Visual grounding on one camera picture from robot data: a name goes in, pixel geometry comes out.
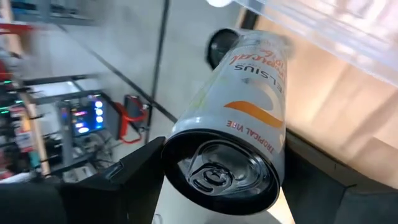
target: transparent plastic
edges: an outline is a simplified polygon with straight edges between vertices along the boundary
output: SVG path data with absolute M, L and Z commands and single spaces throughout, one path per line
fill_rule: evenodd
M 398 1 L 235 1 L 398 86 Z

